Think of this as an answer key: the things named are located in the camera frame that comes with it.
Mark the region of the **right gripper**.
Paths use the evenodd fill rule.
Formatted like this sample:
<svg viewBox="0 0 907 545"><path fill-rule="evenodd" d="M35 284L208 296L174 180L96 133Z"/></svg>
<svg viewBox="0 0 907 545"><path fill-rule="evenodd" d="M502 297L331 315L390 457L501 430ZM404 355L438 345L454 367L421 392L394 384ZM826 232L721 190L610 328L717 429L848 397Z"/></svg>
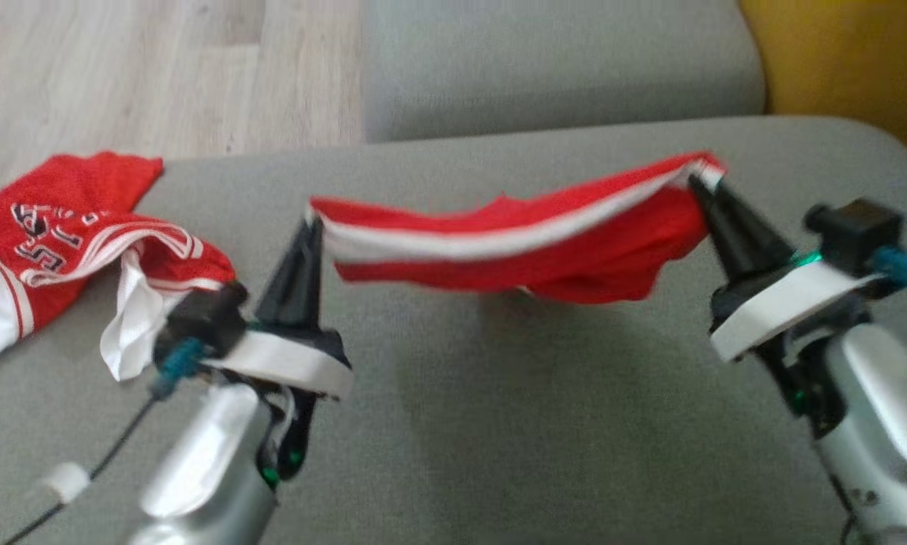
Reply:
<svg viewBox="0 0 907 545"><path fill-rule="evenodd" d="M834 430L846 403L831 378L828 348L838 335L872 323L861 294L871 277L854 279L821 260L786 266L796 249L729 186L717 185L714 195L697 175L688 185L727 282L766 273L713 293L713 351L724 363L754 356L813 434Z"/></svg>

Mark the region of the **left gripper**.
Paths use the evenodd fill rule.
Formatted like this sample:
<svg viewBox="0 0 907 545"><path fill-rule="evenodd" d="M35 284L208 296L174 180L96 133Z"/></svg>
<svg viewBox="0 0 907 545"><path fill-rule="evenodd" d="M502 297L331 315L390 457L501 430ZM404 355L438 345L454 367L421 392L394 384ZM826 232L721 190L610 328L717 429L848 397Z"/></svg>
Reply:
<svg viewBox="0 0 907 545"><path fill-rule="evenodd" d="M267 482L288 481L301 471L319 400L343 400L354 386L354 372L341 335L317 330L321 316L323 221L302 220L288 251L271 276L255 310L270 327L308 327L291 337L263 327L250 328L224 357L204 365L250 385L261 400L283 397L285 406L266 404L271 422L260 445L257 464Z"/></svg>

